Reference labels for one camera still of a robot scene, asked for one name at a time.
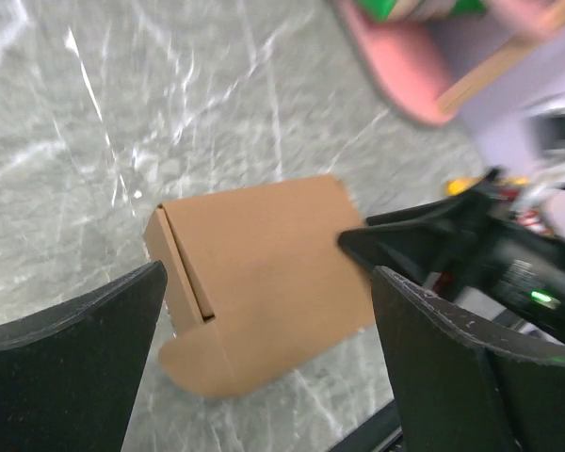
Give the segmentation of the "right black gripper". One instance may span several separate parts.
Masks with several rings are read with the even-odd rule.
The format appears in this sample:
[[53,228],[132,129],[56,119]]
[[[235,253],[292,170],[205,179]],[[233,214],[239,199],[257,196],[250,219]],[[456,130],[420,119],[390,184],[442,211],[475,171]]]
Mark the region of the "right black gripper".
[[474,288],[565,344],[565,240],[544,237],[490,207],[494,191],[459,195],[367,217],[337,244],[371,272],[386,266],[406,278],[440,276],[432,290],[448,301]]

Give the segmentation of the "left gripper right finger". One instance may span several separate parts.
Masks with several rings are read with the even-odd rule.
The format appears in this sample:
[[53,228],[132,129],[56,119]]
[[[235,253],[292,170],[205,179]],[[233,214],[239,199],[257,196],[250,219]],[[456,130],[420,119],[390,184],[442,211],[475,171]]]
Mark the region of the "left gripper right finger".
[[565,451],[565,346],[505,328],[386,267],[379,340],[410,451]]

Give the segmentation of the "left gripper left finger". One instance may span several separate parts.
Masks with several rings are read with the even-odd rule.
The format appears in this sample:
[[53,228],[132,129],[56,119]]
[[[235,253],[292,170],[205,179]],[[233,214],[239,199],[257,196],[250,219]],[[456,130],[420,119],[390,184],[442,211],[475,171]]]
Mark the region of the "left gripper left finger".
[[0,325],[0,451],[119,451],[162,307],[159,261]]

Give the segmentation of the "brown cardboard box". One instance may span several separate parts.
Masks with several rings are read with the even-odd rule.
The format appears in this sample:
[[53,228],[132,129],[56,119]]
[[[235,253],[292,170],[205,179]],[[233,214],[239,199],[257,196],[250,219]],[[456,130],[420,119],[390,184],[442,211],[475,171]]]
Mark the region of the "brown cardboard box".
[[163,371],[242,396],[371,326],[368,277],[337,245],[361,225],[329,174],[160,203],[144,240],[168,273]]

